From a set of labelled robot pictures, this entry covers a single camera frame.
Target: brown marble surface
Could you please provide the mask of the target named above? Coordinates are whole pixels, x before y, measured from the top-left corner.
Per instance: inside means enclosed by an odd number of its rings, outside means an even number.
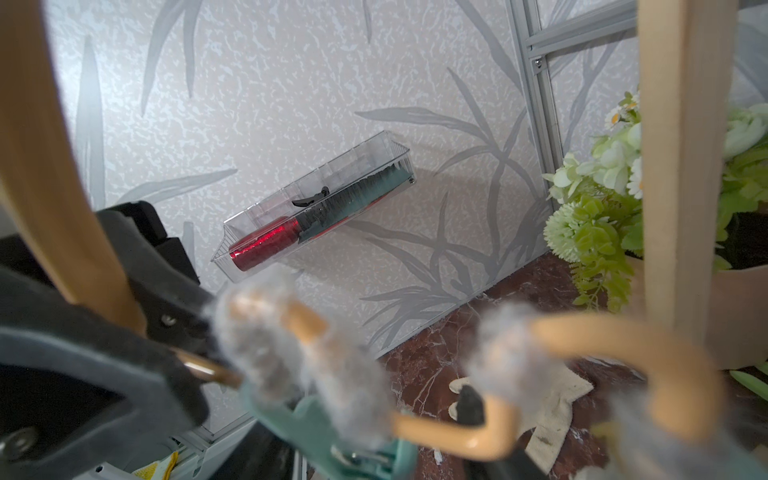
[[[568,265],[551,253],[529,263],[503,279],[483,295],[439,320],[381,358],[392,373],[392,390],[401,407],[416,415],[451,422],[448,407],[458,399],[449,383],[463,375],[459,359],[471,346],[479,313],[502,300],[528,301],[541,311],[573,310],[576,297]],[[642,375],[626,366],[603,359],[579,359],[568,366],[589,380],[594,390],[573,404],[573,422],[549,477],[568,480],[587,465],[603,466],[607,461],[605,444],[590,433],[590,427],[609,417],[608,397],[617,389],[642,386]],[[728,426],[748,449],[768,444],[768,403],[727,376],[729,389]],[[527,432],[519,445],[531,437]],[[419,451],[414,474],[421,480],[464,479],[462,460],[442,454],[438,464],[431,449]]]

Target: red cylinder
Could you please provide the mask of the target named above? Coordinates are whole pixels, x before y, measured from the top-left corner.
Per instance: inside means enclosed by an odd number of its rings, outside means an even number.
[[[299,239],[301,227],[296,218],[280,217],[249,233],[230,247],[230,257],[243,272],[285,250]]]

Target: transparent plastic box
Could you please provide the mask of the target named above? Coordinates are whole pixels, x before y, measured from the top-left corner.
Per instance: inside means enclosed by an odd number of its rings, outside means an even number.
[[[413,183],[409,149],[380,132],[227,219],[211,261],[240,282]]]

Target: leaf pattern wallpaper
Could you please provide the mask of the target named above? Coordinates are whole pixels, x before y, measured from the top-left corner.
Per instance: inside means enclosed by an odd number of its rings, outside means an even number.
[[[283,262],[385,352],[545,251],[503,0],[49,0],[94,208],[146,200],[202,284],[222,222],[378,131],[418,181]]]

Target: screw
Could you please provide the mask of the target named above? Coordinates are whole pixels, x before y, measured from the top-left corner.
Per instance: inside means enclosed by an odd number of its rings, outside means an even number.
[[[165,325],[165,326],[174,326],[174,325],[176,325],[176,319],[175,319],[175,318],[173,318],[173,317],[172,317],[172,316],[170,316],[170,315],[163,315],[163,316],[161,316],[161,317],[160,317],[160,321],[161,321],[161,322],[163,323],[163,325]]]
[[[38,441],[35,427],[24,427],[0,439],[0,458],[9,462],[20,459]]]

